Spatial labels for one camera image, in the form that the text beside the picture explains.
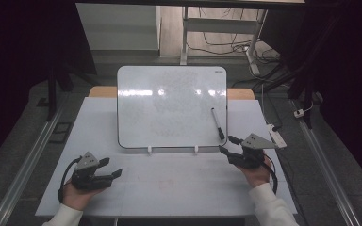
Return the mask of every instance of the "marker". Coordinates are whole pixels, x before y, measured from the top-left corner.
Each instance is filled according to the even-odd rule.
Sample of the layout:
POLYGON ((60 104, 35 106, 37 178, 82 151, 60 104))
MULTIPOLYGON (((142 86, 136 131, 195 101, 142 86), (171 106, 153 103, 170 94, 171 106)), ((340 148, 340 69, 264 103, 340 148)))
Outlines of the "marker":
POLYGON ((211 112, 213 113, 214 121, 216 122, 217 130, 219 130, 220 139, 225 139, 224 133, 222 132, 222 128, 220 127, 219 119, 217 118, 217 113, 214 107, 211 108, 211 112))

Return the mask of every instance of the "gray floor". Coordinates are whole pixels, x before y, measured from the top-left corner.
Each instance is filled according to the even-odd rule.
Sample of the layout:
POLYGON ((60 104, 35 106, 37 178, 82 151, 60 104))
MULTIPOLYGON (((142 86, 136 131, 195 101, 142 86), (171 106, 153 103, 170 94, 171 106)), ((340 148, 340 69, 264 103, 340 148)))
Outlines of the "gray floor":
MULTIPOLYGON (((135 53, 104 53, 94 52, 98 75, 91 77, 102 85, 116 85, 117 69, 123 65, 177 65, 177 57, 158 57, 151 55, 135 55, 135 53)), ((233 83, 253 79, 247 69, 245 58, 190 58, 189 65, 216 65, 227 70, 228 87, 233 83)), ((274 65, 260 66, 260 70, 268 72, 274 65)), ((59 123, 73 124, 84 97, 88 96, 91 85, 78 77, 72 76, 74 90, 65 105, 59 123)), ((256 81, 240 83, 237 87, 251 87, 256 81)), ((296 216, 300 225, 345 225, 338 206, 321 170, 304 139, 299 122, 293 117, 290 100, 285 94, 287 88, 281 87, 270 94, 274 104, 264 98, 266 118, 277 122, 274 109, 282 120, 281 135, 288 147, 279 150, 279 159, 289 178, 292 197, 296 203, 299 215, 296 216)), ((41 83, 30 90, 29 103, 22 117, 8 136, 0 149, 0 201, 22 165, 25 156, 31 149, 47 116, 46 107, 36 107, 40 98, 47 96, 47 83, 41 83)), ((261 100, 260 93, 256 98, 261 100)), ((348 194, 356 213, 362 222, 362 169, 357 165, 352 155, 340 142, 330 127, 322 119, 319 107, 312 111, 314 132, 321 142, 335 173, 348 194)), ((64 148, 63 134, 50 136, 50 142, 44 149, 37 167, 29 179, 21 199, 11 214, 8 225, 41 225, 45 219, 34 217, 41 196, 55 169, 56 163, 64 148)), ((108 219, 94 219, 95 225, 112 225, 108 219)), ((249 225, 258 225, 255 217, 248 218, 249 225)), ((177 220, 120 220, 119 225, 243 225, 242 219, 177 219, 177 220)))

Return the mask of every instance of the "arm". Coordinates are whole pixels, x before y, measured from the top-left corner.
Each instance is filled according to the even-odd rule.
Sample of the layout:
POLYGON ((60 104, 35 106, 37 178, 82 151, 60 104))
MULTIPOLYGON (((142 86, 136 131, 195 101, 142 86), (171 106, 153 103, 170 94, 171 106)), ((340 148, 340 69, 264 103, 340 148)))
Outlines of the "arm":
POLYGON ((68 182, 64 187, 63 204, 60 205, 55 216, 42 226, 77 226, 91 198, 103 190, 81 191, 68 182))
MULTIPOLYGON (((271 167, 272 163, 266 157, 265 163, 271 167)), ((270 187, 270 173, 263 167, 258 169, 240 168, 246 180, 252 186, 249 195, 255 202, 255 213, 260 225, 298 225, 287 204, 275 196, 270 187)))

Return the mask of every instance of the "whiteboard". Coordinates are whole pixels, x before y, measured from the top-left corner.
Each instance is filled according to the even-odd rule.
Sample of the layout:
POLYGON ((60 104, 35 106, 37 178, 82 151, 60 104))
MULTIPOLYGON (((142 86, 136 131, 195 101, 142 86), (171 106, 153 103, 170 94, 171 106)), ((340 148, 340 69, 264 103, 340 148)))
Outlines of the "whiteboard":
POLYGON ((125 148, 223 145, 227 136, 222 67, 124 66, 117 74, 118 141, 125 148))

